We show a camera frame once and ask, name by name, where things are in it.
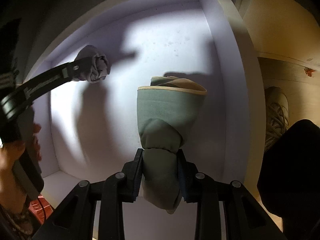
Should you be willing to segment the lavender sock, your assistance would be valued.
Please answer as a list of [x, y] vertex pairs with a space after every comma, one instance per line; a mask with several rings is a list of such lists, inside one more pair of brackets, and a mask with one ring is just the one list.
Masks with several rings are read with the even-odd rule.
[[111, 70], [105, 54], [92, 45], [82, 48], [77, 54], [75, 61], [89, 57], [91, 63], [87, 64], [84, 70], [73, 77], [73, 81], [88, 81], [89, 83], [97, 83], [104, 80]]

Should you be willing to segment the black trouser leg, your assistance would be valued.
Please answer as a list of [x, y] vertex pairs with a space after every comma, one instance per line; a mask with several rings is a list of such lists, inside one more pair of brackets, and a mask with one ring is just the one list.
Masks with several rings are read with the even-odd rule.
[[303, 119], [264, 153], [258, 191], [287, 239], [319, 239], [319, 127]]

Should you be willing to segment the white drawer box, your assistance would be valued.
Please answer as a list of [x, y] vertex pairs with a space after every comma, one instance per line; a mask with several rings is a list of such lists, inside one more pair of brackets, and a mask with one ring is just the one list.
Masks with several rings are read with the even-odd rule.
[[99, 83], [69, 82], [35, 101], [42, 125], [42, 194], [57, 207], [82, 179], [120, 170], [140, 148], [137, 106], [151, 81], [176, 77], [207, 90], [183, 152], [213, 179], [238, 180], [257, 194], [265, 110], [261, 71], [232, 0], [131, 0], [121, 18], [82, 38], [56, 58], [75, 58], [87, 44], [112, 64]]

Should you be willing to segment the white sneaker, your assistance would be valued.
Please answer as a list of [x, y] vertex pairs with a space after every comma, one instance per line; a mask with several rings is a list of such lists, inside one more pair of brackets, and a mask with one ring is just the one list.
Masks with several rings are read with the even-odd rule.
[[268, 150], [289, 128], [289, 102], [279, 87], [265, 89], [266, 133], [265, 148]]

